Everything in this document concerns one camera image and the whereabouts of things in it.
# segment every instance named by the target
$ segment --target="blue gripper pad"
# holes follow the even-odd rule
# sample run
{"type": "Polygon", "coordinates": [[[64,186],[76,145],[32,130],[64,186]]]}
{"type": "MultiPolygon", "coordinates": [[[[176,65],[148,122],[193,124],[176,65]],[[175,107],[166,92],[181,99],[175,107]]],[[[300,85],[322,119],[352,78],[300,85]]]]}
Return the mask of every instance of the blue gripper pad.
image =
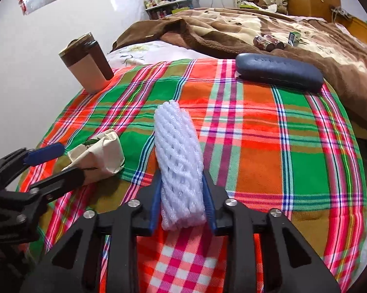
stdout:
{"type": "Polygon", "coordinates": [[[153,234],[157,224],[159,222],[161,211],[161,190],[162,190],[162,176],[159,172],[159,177],[154,178],[152,184],[155,184],[155,192],[152,198],[151,210],[150,210],[150,233],[153,234]]]}
{"type": "Polygon", "coordinates": [[[30,151],[28,156],[25,157],[24,163],[29,166],[37,166],[62,156],[64,151],[64,145],[57,142],[41,149],[30,151]]]}
{"type": "Polygon", "coordinates": [[[215,205],[213,203],[213,199],[204,173],[202,181],[203,181],[203,199],[204,199],[206,220],[208,221],[210,230],[212,231],[213,234],[215,234],[216,231],[215,205]]]}

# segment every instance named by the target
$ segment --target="brown blanket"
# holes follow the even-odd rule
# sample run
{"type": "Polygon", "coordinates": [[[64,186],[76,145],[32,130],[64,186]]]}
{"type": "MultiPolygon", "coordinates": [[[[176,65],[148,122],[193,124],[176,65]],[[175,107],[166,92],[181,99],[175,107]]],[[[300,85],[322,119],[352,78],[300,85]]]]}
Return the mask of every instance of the brown blanket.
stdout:
{"type": "Polygon", "coordinates": [[[287,45],[271,54],[301,60],[319,68],[355,122],[367,129],[367,50],[334,24],[297,22],[266,11],[199,8],[157,21],[140,21],[113,44],[113,50],[157,39],[216,58],[243,52],[266,53],[253,46],[256,35],[271,34],[286,43],[301,33],[298,47],[287,45]]]}

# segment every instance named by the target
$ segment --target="small box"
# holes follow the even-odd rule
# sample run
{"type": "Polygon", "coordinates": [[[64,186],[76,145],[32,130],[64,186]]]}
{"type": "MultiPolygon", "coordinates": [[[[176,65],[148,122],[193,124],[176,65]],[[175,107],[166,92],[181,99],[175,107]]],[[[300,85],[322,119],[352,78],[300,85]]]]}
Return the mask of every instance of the small box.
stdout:
{"type": "Polygon", "coordinates": [[[288,44],[291,46],[297,46],[300,42],[300,33],[299,32],[290,32],[288,37],[288,44]]]}

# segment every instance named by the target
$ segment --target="travel mug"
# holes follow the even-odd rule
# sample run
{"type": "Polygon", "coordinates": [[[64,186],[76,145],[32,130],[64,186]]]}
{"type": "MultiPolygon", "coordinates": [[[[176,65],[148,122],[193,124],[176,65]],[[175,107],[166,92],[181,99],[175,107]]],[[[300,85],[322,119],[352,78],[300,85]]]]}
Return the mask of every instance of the travel mug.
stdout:
{"type": "Polygon", "coordinates": [[[91,33],[73,40],[59,56],[89,94],[105,89],[114,76],[101,47],[91,33]]]}

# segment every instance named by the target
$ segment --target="green and orange plaid fabric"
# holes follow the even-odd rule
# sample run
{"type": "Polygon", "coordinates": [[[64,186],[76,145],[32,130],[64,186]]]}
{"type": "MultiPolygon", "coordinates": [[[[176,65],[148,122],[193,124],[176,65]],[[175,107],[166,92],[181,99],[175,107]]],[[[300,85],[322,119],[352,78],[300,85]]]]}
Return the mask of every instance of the green and orange plaid fabric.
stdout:
{"type": "MultiPolygon", "coordinates": [[[[125,167],[116,177],[83,186],[51,203],[41,238],[27,248],[38,261],[87,208],[114,210],[148,185],[157,161],[153,114],[177,100],[192,117],[204,167],[230,197],[255,210],[280,208],[322,257],[343,292],[359,262],[366,192],[362,159],[348,116],[325,84],[320,95],[242,81],[234,60],[178,60],[118,70],[95,95],[79,93],[40,146],[60,141],[70,150],[114,129],[125,167]]],[[[19,190],[68,164],[66,157],[31,168],[19,190]]],[[[102,263],[105,290],[110,238],[102,263]]],[[[206,225],[138,238],[141,292],[222,292],[224,237],[206,225]]],[[[257,288],[263,288],[257,247],[257,288]]]]}

